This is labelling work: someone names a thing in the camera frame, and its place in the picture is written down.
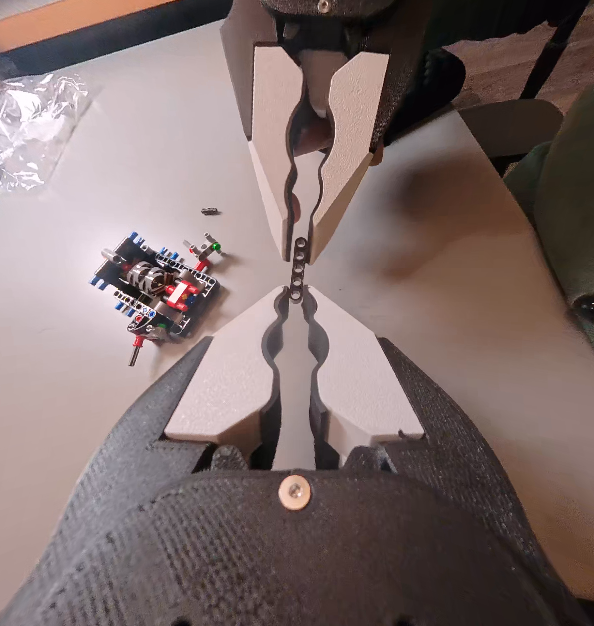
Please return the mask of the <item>black lego beam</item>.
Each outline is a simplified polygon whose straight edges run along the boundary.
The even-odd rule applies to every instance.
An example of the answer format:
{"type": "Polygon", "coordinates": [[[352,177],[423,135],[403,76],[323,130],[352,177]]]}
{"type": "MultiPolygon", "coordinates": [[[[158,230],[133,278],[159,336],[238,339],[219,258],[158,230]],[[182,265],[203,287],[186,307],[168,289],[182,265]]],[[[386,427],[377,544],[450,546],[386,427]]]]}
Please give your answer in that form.
{"type": "Polygon", "coordinates": [[[304,273],[308,260],[308,241],[298,237],[294,241],[293,261],[289,283],[289,297],[293,304],[300,304],[304,287],[304,273]]]}

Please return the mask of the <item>small grey lego pin piece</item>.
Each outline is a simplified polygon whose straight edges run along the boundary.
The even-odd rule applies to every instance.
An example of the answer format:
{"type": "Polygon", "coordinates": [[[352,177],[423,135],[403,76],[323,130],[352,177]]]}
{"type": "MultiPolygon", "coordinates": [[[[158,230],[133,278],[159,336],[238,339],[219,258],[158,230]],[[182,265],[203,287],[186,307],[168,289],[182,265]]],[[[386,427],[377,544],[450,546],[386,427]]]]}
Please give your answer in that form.
{"type": "Polygon", "coordinates": [[[222,246],[208,231],[204,233],[204,238],[205,242],[200,246],[186,239],[183,240],[183,245],[188,249],[189,253],[197,259],[193,269],[198,272],[205,272],[211,266],[209,257],[212,254],[223,254],[222,246]]]}

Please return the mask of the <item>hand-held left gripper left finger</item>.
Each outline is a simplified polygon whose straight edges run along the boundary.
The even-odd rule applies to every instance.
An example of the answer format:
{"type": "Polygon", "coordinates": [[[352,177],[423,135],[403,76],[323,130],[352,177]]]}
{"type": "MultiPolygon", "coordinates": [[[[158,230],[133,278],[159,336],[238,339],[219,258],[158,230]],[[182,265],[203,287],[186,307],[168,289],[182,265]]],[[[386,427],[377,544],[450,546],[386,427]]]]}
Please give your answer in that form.
{"type": "Polygon", "coordinates": [[[273,458],[281,429],[279,370],[288,288],[278,286],[214,333],[164,434],[273,458]]]}

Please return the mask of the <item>grey seat chair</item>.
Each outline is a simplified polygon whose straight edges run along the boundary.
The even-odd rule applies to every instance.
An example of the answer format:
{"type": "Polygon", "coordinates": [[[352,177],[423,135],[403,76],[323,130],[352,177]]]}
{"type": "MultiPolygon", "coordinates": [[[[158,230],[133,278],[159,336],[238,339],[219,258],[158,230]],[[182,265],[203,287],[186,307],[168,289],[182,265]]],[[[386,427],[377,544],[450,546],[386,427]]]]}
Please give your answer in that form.
{"type": "Polygon", "coordinates": [[[589,1],[564,1],[551,22],[554,34],[545,43],[519,98],[458,110],[499,176],[536,145],[549,142],[559,131],[564,115],[551,102],[538,99],[541,88],[566,50],[589,1]]]}

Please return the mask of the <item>person's right hand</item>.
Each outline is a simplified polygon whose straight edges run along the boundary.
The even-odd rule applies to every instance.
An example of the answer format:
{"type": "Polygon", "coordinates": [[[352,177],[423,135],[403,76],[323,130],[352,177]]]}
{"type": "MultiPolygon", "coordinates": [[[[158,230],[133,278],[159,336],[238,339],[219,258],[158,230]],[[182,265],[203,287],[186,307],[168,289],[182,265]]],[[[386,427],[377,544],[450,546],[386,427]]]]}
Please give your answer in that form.
{"type": "Polygon", "coordinates": [[[327,118],[318,115],[300,122],[293,137],[293,155],[325,152],[332,144],[332,127],[327,118]]]}

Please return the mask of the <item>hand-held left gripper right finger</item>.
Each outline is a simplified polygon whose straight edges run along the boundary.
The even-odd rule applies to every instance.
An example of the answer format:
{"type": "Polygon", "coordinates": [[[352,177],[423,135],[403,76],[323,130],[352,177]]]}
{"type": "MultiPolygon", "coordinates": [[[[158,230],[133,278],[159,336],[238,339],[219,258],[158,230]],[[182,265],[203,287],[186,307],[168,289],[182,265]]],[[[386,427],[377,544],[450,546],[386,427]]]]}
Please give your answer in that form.
{"type": "Polygon", "coordinates": [[[309,421],[316,465],[343,465],[351,451],[424,435],[392,365],[375,335],[312,286],[302,309],[311,375],[309,421]]]}

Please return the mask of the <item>orange edged table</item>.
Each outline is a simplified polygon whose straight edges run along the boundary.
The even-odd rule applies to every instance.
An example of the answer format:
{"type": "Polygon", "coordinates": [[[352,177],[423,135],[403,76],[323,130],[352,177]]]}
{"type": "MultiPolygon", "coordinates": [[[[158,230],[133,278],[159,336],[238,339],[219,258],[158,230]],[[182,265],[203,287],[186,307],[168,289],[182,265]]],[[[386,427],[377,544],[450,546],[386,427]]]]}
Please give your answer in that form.
{"type": "Polygon", "coordinates": [[[0,77],[42,74],[222,20],[231,1],[0,1],[0,77]]]}

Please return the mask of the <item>clear plastic bag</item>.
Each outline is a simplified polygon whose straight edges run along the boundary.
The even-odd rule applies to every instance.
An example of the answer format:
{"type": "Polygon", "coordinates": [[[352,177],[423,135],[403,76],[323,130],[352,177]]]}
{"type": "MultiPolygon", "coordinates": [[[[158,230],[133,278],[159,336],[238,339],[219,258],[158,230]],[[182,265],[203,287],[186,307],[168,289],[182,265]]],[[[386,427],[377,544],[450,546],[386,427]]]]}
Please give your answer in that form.
{"type": "Polygon", "coordinates": [[[90,104],[73,72],[0,79],[0,191],[45,184],[90,104]]]}

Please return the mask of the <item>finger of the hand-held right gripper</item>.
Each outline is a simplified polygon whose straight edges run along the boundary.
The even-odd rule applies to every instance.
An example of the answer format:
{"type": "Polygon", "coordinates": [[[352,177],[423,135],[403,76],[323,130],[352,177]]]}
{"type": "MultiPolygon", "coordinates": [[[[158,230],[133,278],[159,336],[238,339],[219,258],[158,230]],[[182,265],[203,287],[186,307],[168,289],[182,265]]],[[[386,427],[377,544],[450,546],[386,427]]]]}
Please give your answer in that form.
{"type": "Polygon", "coordinates": [[[371,140],[389,55],[360,52],[333,74],[328,112],[332,145],[319,169],[321,193],[311,215],[309,264],[329,244],[374,156],[371,140]]]}
{"type": "Polygon", "coordinates": [[[290,132],[303,98],[304,77],[294,60],[279,46],[256,47],[249,151],[270,233],[284,261],[290,257],[294,225],[290,132]]]}

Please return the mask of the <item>person's green sweatshirt torso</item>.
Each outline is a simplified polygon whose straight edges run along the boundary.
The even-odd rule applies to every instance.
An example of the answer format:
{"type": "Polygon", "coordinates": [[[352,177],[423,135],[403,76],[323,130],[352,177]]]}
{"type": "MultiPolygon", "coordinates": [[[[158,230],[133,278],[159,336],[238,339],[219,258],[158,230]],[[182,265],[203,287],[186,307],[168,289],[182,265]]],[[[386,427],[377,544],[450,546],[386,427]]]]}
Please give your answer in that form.
{"type": "Polygon", "coordinates": [[[536,145],[504,182],[594,348],[594,322],[571,309],[578,296],[594,290],[594,82],[577,97],[555,138],[536,145]]]}

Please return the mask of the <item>lego car chassis assembly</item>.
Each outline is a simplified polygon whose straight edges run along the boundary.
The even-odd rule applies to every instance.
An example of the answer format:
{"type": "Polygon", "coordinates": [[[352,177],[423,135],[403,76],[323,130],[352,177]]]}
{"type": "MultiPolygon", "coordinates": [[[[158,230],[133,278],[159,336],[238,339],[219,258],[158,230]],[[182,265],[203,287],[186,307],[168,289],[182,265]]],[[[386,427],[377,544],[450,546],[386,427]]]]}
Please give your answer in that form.
{"type": "Polygon", "coordinates": [[[154,250],[133,231],[113,250],[101,251],[103,263],[89,284],[104,291],[113,286],[115,309],[129,319],[127,331],[134,336],[129,366],[136,364],[147,342],[177,343],[188,338],[221,285],[208,271],[193,269],[177,252],[154,250]]]}

